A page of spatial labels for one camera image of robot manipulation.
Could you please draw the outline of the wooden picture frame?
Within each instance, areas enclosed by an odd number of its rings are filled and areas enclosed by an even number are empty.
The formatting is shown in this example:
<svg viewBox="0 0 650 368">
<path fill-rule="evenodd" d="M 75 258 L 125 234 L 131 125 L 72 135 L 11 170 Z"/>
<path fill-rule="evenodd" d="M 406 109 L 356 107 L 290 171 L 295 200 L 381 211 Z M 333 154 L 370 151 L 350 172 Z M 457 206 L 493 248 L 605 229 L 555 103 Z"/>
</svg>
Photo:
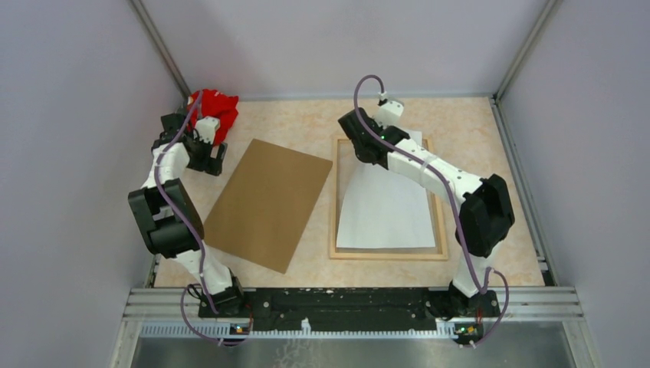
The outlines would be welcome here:
<svg viewBox="0 0 650 368">
<path fill-rule="evenodd" d="M 433 194 L 428 194 L 428 207 L 431 216 L 432 232 L 435 246 L 432 248 L 338 248 L 336 237 L 344 192 L 353 174 L 353 147 L 350 140 L 343 135 L 331 138 L 332 176 L 329 184 L 331 200 L 329 204 L 329 244 L 328 255 L 332 260 L 353 261 L 447 261 L 449 259 L 446 238 L 445 217 L 442 201 Z"/>
</svg>

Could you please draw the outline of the printed photo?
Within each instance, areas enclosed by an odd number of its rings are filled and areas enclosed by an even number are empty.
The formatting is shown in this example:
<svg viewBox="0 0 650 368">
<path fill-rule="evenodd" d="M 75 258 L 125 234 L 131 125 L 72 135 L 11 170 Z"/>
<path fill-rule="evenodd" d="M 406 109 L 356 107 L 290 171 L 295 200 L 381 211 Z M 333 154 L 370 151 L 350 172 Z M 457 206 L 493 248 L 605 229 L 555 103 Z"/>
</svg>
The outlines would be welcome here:
<svg viewBox="0 0 650 368">
<path fill-rule="evenodd" d="M 432 248 L 425 189 L 411 180 L 355 157 L 344 192 L 336 237 L 338 248 Z"/>
</svg>

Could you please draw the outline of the brown frame backing board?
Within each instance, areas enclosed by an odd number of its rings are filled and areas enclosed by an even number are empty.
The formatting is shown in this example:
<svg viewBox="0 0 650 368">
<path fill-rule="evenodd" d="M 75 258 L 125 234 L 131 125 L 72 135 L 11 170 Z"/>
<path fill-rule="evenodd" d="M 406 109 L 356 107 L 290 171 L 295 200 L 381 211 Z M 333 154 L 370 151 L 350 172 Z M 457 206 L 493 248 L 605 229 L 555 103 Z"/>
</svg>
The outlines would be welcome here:
<svg viewBox="0 0 650 368">
<path fill-rule="evenodd" d="M 204 221 L 205 243 L 286 273 L 332 166 L 253 139 Z"/>
</svg>

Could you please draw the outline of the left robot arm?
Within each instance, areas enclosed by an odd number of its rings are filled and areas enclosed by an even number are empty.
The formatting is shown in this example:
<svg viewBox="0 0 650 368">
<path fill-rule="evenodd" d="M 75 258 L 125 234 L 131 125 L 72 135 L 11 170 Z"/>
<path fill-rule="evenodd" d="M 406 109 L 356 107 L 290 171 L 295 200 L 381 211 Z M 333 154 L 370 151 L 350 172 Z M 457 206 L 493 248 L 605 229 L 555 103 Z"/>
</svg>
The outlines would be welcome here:
<svg viewBox="0 0 650 368">
<path fill-rule="evenodd" d="M 183 266 L 196 280 L 191 289 L 202 303 L 200 316 L 236 317 L 246 297 L 230 268 L 205 243 L 201 218 L 181 181 L 186 169 L 222 173 L 227 146 L 215 146 L 209 138 L 219 121 L 204 117 L 191 125 L 186 114 L 171 113 L 161 122 L 147 179 L 128 195 L 131 211 L 148 251 Z"/>
</svg>

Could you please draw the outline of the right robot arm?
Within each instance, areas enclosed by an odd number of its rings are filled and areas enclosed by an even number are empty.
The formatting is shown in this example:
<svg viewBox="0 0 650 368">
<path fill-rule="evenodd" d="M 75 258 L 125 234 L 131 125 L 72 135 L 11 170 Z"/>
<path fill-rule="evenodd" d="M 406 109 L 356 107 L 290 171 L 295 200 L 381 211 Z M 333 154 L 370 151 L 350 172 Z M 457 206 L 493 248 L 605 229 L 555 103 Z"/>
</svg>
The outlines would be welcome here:
<svg viewBox="0 0 650 368">
<path fill-rule="evenodd" d="M 423 146 L 422 132 L 398 125 L 402 107 L 364 109 L 338 122 L 359 166 L 346 187 L 336 246 L 375 250 L 434 245 L 425 195 L 447 202 L 461 246 L 458 270 L 448 290 L 435 297 L 437 317 L 474 315 L 488 292 L 492 258 L 513 226 L 514 210 L 505 180 L 481 177 L 450 164 Z"/>
</svg>

